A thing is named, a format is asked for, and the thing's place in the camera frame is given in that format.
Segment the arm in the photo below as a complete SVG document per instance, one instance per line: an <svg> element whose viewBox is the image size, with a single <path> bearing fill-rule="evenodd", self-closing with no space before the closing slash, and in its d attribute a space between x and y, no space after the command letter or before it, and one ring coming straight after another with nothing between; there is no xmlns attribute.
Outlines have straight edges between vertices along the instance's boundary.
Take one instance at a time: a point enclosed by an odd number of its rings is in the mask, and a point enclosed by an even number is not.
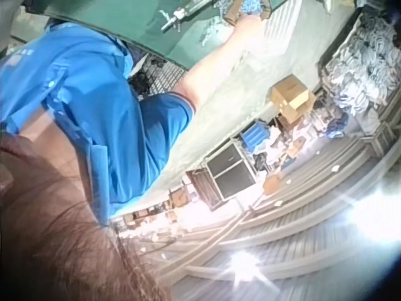
<svg viewBox="0 0 401 301"><path fill-rule="evenodd" d="M173 92L185 96L199 108L228 77L252 39L261 36L261 28L258 16L241 19L230 38L189 70Z"/></svg>

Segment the floor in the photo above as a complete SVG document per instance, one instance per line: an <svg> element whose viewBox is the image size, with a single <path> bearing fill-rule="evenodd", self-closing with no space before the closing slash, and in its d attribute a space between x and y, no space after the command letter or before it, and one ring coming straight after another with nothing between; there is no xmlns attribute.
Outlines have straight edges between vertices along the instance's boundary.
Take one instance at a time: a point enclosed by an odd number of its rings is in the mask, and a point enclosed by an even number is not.
<svg viewBox="0 0 401 301"><path fill-rule="evenodd" d="M339 7L326 14L321 3L302 1L288 50L283 56L247 57L230 78L198 111L190 127L172 149L169 164L148 194L135 209L147 208L167 199L168 188L180 183L182 173L198 166L202 158L231 134L263 114L270 119L276 109L266 100L269 88L290 73L294 73L310 89L318 84L316 63L335 39L352 14L352 8ZM30 40L40 34L46 19L22 14L15 22L12 34ZM24 32L25 25L32 32Z"/></svg>

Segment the pile of clothes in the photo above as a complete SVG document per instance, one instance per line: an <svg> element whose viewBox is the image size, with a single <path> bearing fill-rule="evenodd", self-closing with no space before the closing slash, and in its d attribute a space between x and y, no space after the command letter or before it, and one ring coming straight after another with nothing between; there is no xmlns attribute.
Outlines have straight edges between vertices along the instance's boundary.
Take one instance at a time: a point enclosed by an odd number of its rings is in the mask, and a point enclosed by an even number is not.
<svg viewBox="0 0 401 301"><path fill-rule="evenodd" d="M401 51L395 30L383 18L363 13L356 28L326 65L325 82L337 106L352 115L373 102L386 105L401 81Z"/></svg>

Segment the metal frame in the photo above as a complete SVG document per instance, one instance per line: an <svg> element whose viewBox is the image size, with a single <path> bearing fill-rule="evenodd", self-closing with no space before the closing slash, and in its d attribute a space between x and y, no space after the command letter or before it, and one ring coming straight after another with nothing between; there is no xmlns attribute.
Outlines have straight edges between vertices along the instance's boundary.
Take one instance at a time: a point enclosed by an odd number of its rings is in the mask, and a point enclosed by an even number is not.
<svg viewBox="0 0 401 301"><path fill-rule="evenodd" d="M227 167L225 170L219 172L217 175L213 176L213 174L211 173L211 170L210 170L209 166L207 165L207 163L210 162L210 161L211 161L212 159L214 159L215 157L217 157L217 156L218 156L219 154L221 154L222 152L224 152L227 148L229 148L229 147L232 146L232 145L233 145L233 146L235 147L235 149L237 150L237 152L238 152L239 156L241 157L241 159L240 159L239 161L235 162L233 165ZM257 183L258 183L258 179L257 179L257 177L256 177L255 170L254 170L254 169L252 168L252 166L249 164L249 161L248 161L248 159L246 158L246 156L244 155L243 151L237 146L236 141L235 141L232 137L230 137L230 138L229 138L229 141L228 141L227 143L223 144L223 146L220 147L218 150L216 150L210 157L206 157L206 158L204 159L204 165L206 166L206 169L207 169L208 173L210 174L210 176L211 176L211 178L212 178L212 180L213 180L213 183L214 183L214 185L215 185L216 188L217 188L217 191L219 192L219 195L220 195L220 197L221 197L221 199L222 199L222 202L227 201L227 200L229 200L229 199L235 198L241 191L239 191L239 192L236 193L236 194L233 194L232 196L229 196L228 198L225 198L225 197L223 196L221 190L220 190L220 187L217 185L216 179L217 179L219 176L225 174L227 171L230 171L230 170L233 169L234 167L240 165L241 163L244 163L244 164L245 164L245 166L246 166L247 170L249 171L250 175L252 175L252 178L253 178L253 180L254 180L254 185L257 184Z"/></svg>

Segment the hand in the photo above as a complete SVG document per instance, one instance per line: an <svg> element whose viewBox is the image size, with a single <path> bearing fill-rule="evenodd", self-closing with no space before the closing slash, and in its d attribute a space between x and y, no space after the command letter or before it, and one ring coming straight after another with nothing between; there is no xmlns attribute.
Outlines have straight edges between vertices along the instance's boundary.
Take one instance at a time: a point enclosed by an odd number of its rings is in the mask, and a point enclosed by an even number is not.
<svg viewBox="0 0 401 301"><path fill-rule="evenodd" d="M242 40L246 44L253 44L263 37L263 26L259 16L245 16L238 20L233 37Z"/></svg>

